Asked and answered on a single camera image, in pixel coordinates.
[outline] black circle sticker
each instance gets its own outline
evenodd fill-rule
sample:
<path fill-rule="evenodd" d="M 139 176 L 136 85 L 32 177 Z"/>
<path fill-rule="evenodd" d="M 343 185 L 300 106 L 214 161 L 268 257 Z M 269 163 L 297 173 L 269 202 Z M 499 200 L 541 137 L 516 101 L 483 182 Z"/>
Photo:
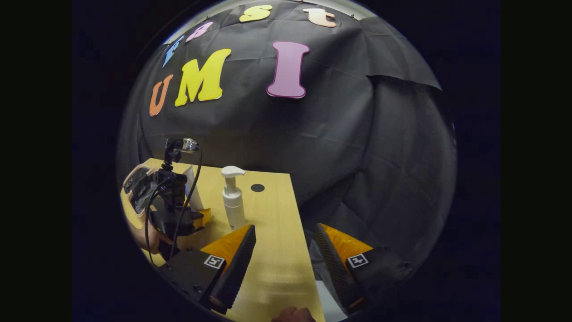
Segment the black circle sticker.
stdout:
<path fill-rule="evenodd" d="M 256 192 L 256 193 L 259 193 L 259 192 L 261 192 L 261 191 L 264 191 L 264 186 L 261 185 L 261 184 L 259 184 L 259 183 L 256 183 L 256 184 L 253 184 L 253 185 L 251 186 L 251 189 L 252 189 L 252 191 L 254 191 L 254 192 Z"/>

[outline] hand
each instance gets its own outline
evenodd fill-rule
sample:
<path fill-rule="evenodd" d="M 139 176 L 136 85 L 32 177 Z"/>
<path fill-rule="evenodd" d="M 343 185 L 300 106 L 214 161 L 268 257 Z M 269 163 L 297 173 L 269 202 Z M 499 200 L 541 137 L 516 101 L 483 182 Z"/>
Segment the hand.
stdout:
<path fill-rule="evenodd" d="M 164 241 L 169 245 L 173 244 L 173 241 L 167 237 L 164 233 L 158 231 L 149 223 L 148 225 L 148 234 L 149 234 L 149 246 L 151 248 L 152 254 L 159 253 L 159 242 Z M 143 227 L 141 229 L 137 229 L 133 232 L 135 236 L 135 240 L 137 241 L 137 245 L 145 250 L 147 250 L 147 243 L 145 242 L 145 223 L 143 223 Z"/>
<path fill-rule="evenodd" d="M 287 307 L 280 311 L 280 315 L 272 322 L 316 322 L 310 314 L 308 308 L 296 309 L 296 307 Z"/>

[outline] soap dispenser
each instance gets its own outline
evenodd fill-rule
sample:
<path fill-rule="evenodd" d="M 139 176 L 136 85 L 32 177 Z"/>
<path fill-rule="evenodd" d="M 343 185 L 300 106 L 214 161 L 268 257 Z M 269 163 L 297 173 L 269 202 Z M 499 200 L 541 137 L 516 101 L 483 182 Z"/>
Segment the soap dispenser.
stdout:
<path fill-rule="evenodd" d="M 222 169 L 226 185 L 223 189 L 224 209 L 232 230 L 246 225 L 244 220 L 243 192 L 236 186 L 236 176 L 244 175 L 244 170 L 235 166 Z"/>

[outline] black cable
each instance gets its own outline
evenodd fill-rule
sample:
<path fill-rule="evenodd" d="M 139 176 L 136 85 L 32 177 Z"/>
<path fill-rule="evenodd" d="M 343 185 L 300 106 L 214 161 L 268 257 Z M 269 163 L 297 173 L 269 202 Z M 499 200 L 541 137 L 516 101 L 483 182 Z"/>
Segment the black cable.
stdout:
<path fill-rule="evenodd" d="M 147 203 L 147 207 L 145 207 L 145 226 L 143 227 L 143 229 L 145 229 L 145 242 L 147 243 L 147 252 L 149 252 L 149 259 L 151 260 L 151 264 L 153 264 L 153 265 L 155 265 L 155 263 L 153 262 L 153 257 L 151 256 L 151 246 L 149 245 L 149 232 L 147 231 L 148 227 L 149 227 L 149 208 L 151 208 L 151 203 L 153 203 L 153 200 L 159 194 L 157 192 L 157 190 L 165 182 L 167 182 L 167 179 L 163 180 L 163 182 L 159 183 L 157 185 L 157 187 L 155 187 L 155 189 L 151 193 L 151 197 L 149 198 L 149 202 Z"/>
<path fill-rule="evenodd" d="M 193 185 L 190 187 L 189 195 L 186 196 L 185 203 L 181 209 L 181 214 L 177 220 L 177 226 L 175 226 L 175 234 L 173 236 L 173 246 L 171 247 L 171 255 L 169 256 L 169 261 L 173 257 L 173 253 L 175 252 L 175 245 L 177 245 L 177 233 L 178 227 L 181 224 L 182 216 L 185 213 L 185 208 L 189 204 L 190 196 L 193 195 L 194 188 L 197 186 L 198 176 L 201 174 L 201 166 L 202 166 L 202 149 L 198 149 L 198 168 L 197 168 L 197 175 L 194 177 Z"/>

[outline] wooden table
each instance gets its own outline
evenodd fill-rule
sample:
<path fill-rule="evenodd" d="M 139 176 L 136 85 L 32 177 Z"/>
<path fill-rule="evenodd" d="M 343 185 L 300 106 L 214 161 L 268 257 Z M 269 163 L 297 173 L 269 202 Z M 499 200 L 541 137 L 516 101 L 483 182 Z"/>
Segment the wooden table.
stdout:
<path fill-rule="evenodd" d="M 151 167 L 160 167 L 161 163 L 158 159 L 145 162 Z M 183 173 L 188 167 L 173 163 L 176 173 Z M 200 249 L 231 232 L 224 210 L 224 178 L 220 171 L 221 168 L 202 167 L 196 189 L 204 207 L 211 209 L 212 217 L 205 230 L 180 237 L 179 245 Z M 255 183 L 262 184 L 264 191 L 252 191 L 251 185 Z M 236 177 L 236 186 L 243 191 L 247 224 L 256 225 L 256 246 L 235 303 L 224 316 L 236 322 L 270 322 L 281 309 L 293 305 L 307 307 L 317 322 L 325 321 L 290 175 L 246 171 L 244 176 Z M 128 220 L 136 228 L 142 228 L 142 222 L 124 198 L 123 189 L 121 196 Z M 141 251 L 149 256 L 146 250 Z M 153 255 L 153 261 L 158 266 L 165 263 L 160 255 Z"/>

